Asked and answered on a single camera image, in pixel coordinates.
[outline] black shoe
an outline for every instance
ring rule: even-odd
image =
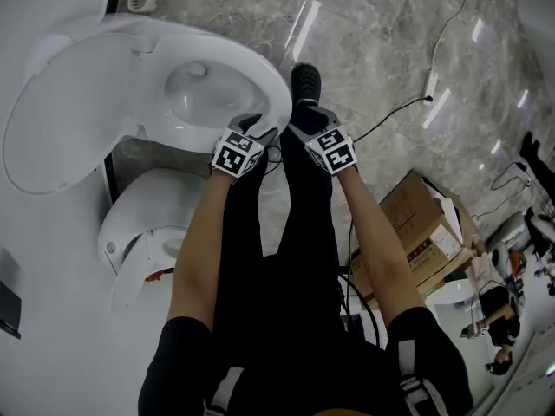
[[[301,106],[317,107],[322,92],[322,80],[318,70],[308,63],[297,65],[291,73],[293,109]]]
[[[532,143],[532,133],[528,131],[522,140],[522,147],[520,148],[520,157],[528,161],[534,157],[538,157],[539,142],[536,140]]]

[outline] toilet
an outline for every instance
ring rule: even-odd
[[[3,131],[3,169],[15,189],[47,196],[91,173],[126,137],[212,153],[233,117],[260,113],[258,137],[291,117],[278,71],[255,51],[144,16],[84,18],[39,39]],[[175,266],[205,180],[169,169],[138,177],[117,199],[98,253],[117,274],[112,313],[145,279]]]
[[[3,132],[3,168],[20,192],[63,191],[126,136],[211,153],[229,121],[261,113],[249,134],[291,117],[278,71],[255,51],[145,16],[86,18],[37,41]]]

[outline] power strip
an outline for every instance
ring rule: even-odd
[[[440,75],[434,72],[432,69],[428,71],[428,78],[426,79],[426,87],[424,89],[423,97],[432,97],[434,98],[435,93],[435,86],[437,85],[437,81]],[[424,105],[431,105],[431,101],[424,101]]]

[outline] brown cardboard box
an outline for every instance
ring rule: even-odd
[[[453,200],[456,218],[451,214],[451,223],[458,222],[462,242],[449,224],[441,202],[430,194],[427,185]],[[459,197],[449,190],[411,171],[380,206],[401,240],[421,294],[460,266],[470,263],[472,253],[469,249],[476,230]],[[373,291],[360,255],[353,260],[353,278],[361,294],[375,308]]]

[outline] black pants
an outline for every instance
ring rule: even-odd
[[[302,119],[310,111],[293,115]],[[343,331],[331,176],[289,129],[280,141],[291,208],[277,254],[263,257],[260,242],[258,192],[267,154],[231,187],[225,204],[214,340],[228,365],[247,364],[266,337]]]
[[[550,170],[537,155],[527,160],[527,162],[534,176],[536,176],[538,182],[544,187],[550,199],[555,204],[555,173]]]

